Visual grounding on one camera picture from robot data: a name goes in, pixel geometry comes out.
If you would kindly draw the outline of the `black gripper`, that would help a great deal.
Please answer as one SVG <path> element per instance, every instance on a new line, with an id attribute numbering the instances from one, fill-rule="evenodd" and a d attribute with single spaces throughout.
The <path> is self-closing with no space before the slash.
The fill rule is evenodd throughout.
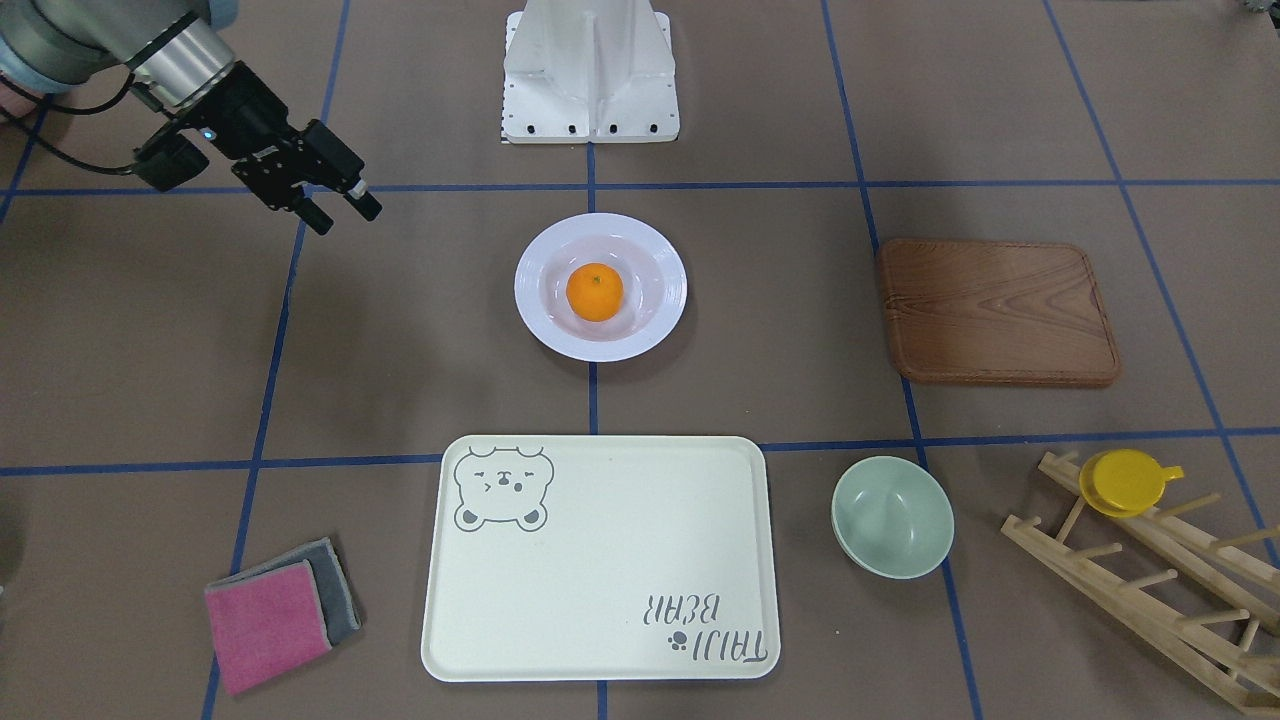
<path id="1" fill-rule="evenodd" d="M 323 122 L 302 129 L 288 122 L 287 105 L 243 63 L 228 72 L 193 104 L 169 111 L 141 82 L 133 94 L 166 123 L 133 151 L 133 173 L 166 192 L 193 179 L 209 159 L 184 135 L 192 129 L 230 160 L 232 173 L 264 205 L 294 213 L 312 232 L 325 236 L 334 220 L 306 191 L 319 186 L 342 193 L 366 220 L 381 202 L 362 178 L 364 160 Z"/>

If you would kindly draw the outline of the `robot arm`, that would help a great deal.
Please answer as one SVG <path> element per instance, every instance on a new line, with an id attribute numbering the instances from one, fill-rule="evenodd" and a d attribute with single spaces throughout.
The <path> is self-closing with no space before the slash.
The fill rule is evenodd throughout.
<path id="1" fill-rule="evenodd" d="M 124 67 L 122 92 L 165 123 L 131 163 L 91 165 L 92 173 L 170 191 L 209 167 L 189 140 L 197 132 L 265 206 L 294 213 L 316 233 L 333 222 L 308 196 L 312 186 L 374 220 L 381 204 L 364 181 L 364 160 L 321 120 L 294 128 L 285 102 L 221 38 L 238 10 L 236 1 L 5 1 L 3 87 L 55 110 L 54 95 Z"/>

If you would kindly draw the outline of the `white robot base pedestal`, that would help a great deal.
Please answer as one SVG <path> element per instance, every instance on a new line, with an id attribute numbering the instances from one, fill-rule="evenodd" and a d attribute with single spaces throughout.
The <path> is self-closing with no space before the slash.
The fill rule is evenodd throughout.
<path id="1" fill-rule="evenodd" d="M 529 1 L 506 18 L 507 143 L 666 143 L 681 132 L 671 22 L 649 1 Z"/>

